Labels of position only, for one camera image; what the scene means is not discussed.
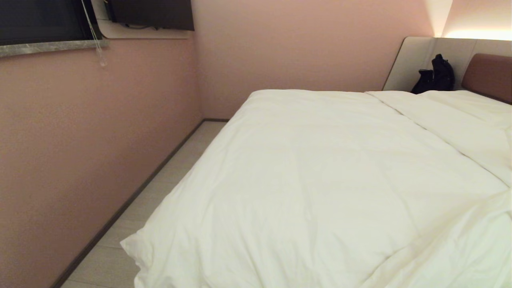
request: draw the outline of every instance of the bed frame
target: bed frame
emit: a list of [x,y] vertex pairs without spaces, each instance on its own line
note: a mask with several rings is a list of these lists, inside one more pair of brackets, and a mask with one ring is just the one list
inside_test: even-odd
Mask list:
[[475,54],[462,87],[512,105],[512,57]]
[[[431,69],[431,60],[439,53],[454,69],[455,90],[471,90],[510,104],[512,41],[504,40],[407,37],[383,90],[411,91],[419,79],[418,70]],[[491,89],[496,81],[501,92]]]

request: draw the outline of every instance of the baseboard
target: baseboard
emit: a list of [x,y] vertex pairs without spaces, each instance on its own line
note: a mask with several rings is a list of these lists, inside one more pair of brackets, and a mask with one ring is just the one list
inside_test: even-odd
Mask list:
[[101,228],[101,230],[94,236],[94,238],[87,244],[87,246],[78,254],[78,256],[71,262],[66,270],[59,276],[59,278],[53,283],[52,288],[60,288],[69,276],[75,271],[80,263],[85,259],[87,254],[96,246],[96,244],[103,238],[107,231],[114,225],[114,223],[121,217],[121,214],[132,204],[132,202],[139,196],[139,194],[149,185],[149,183],[155,178],[155,176],[164,168],[169,160],[180,150],[181,147],[187,142],[187,140],[199,129],[199,126],[205,121],[217,121],[217,119],[203,119],[197,124],[197,126],[190,132],[183,141],[181,141],[176,148],[167,156],[167,158],[158,165],[158,167],[151,173],[151,175],[144,181],[144,183],[133,193],[132,196],[117,210],[117,212],[110,218],[110,220]]
[[206,118],[203,121],[210,121],[210,122],[228,122],[229,119],[217,119],[217,118]]

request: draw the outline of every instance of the light gray floor tile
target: light gray floor tile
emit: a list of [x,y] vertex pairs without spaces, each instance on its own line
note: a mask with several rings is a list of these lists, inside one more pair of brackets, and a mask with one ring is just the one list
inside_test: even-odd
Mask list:
[[68,281],[64,282],[64,284],[60,288],[110,288],[110,287],[98,286],[98,285],[92,285],[92,284],[68,280]]
[[107,231],[105,236],[98,242],[98,246],[112,247],[121,249],[121,240],[126,239],[131,234],[137,232],[139,229],[144,227],[144,221],[131,221],[119,219],[116,223]]
[[141,193],[119,219],[146,222],[163,198],[161,196]]
[[155,197],[160,197],[161,199],[165,198],[169,193],[176,187],[178,182],[156,182],[152,181],[149,185],[142,191],[141,195],[152,195]]
[[167,165],[153,178],[152,182],[170,182],[178,183],[185,175],[187,175],[190,167],[180,167],[176,165],[172,159]]
[[203,122],[199,129],[190,137],[190,140],[211,142],[225,125],[225,122]]
[[122,249],[96,246],[69,280],[111,288],[132,288],[139,268]]
[[190,149],[190,146],[183,146],[169,161],[172,166],[192,168],[196,161],[203,155],[204,149]]
[[211,140],[205,141],[200,139],[189,139],[183,147],[180,148],[180,151],[188,152],[188,153],[203,153],[208,145],[210,145]]

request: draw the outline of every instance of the marble window sill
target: marble window sill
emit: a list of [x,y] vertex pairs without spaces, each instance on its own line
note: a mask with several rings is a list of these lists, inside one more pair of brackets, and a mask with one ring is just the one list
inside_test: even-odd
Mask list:
[[[101,47],[107,47],[109,45],[108,40],[100,40],[99,43],[100,43]],[[39,52],[87,49],[87,48],[95,48],[95,47],[96,47],[96,44],[94,43],[93,40],[6,45],[6,46],[0,46],[0,57],[8,57],[8,56],[39,53]]]

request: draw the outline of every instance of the black bag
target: black bag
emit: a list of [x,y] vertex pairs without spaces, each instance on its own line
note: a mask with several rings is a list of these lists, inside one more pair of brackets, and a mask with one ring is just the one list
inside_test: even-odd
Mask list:
[[420,78],[411,93],[420,94],[429,90],[451,91],[455,84],[455,75],[448,60],[437,54],[432,60],[434,70],[419,70]]

